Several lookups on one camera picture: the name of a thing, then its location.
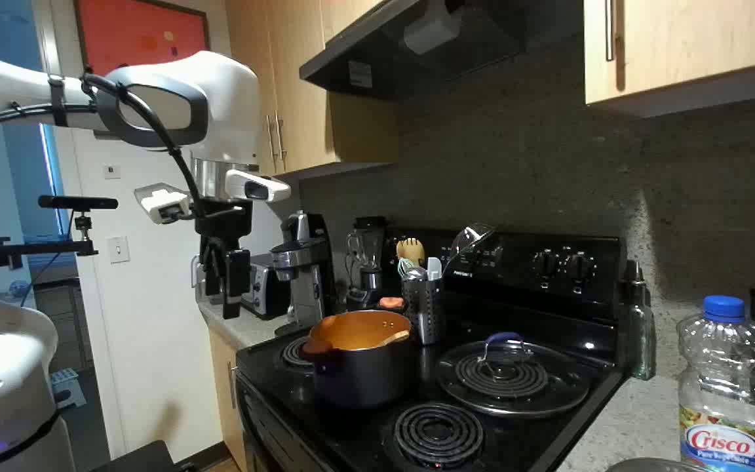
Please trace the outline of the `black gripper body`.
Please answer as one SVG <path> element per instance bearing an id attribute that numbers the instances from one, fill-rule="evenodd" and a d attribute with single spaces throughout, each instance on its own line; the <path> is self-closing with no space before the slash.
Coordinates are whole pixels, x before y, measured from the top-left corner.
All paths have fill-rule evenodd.
<path id="1" fill-rule="evenodd" d="M 205 196 L 195 204 L 195 230 L 205 250 L 231 253 L 252 230 L 252 204 Z"/>

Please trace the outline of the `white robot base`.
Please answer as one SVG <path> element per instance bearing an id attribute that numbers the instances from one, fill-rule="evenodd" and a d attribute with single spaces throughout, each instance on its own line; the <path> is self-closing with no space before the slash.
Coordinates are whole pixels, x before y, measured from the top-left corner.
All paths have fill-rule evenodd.
<path id="1" fill-rule="evenodd" d="M 52 320 L 0 303 L 0 472 L 75 472 L 50 384 Z"/>

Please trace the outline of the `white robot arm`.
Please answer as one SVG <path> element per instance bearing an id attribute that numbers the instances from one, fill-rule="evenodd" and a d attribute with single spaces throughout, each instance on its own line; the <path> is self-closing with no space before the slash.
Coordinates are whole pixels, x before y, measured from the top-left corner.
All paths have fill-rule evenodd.
<path id="1" fill-rule="evenodd" d="M 225 317 L 248 289 L 252 203 L 269 199 L 246 170 L 260 135 L 260 84 L 248 67 L 210 51 L 181 61 L 124 67 L 108 77 L 46 77 L 0 61 L 0 123 L 31 120 L 111 135 L 167 153 L 187 190 L 143 186 L 137 199 L 166 225 L 192 220 L 202 237 L 205 300 Z"/>

